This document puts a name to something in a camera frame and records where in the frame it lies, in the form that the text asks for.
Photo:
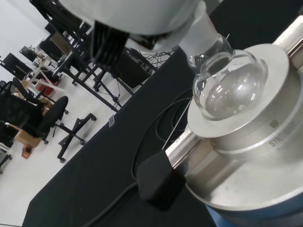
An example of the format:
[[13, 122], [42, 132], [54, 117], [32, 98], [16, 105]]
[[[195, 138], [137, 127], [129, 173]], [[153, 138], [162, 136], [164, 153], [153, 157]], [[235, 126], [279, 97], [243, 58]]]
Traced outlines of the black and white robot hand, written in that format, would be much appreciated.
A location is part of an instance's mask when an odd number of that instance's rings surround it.
[[179, 45], [206, 12], [203, 0], [62, 0], [93, 25], [91, 58], [116, 65], [125, 47], [162, 52]]

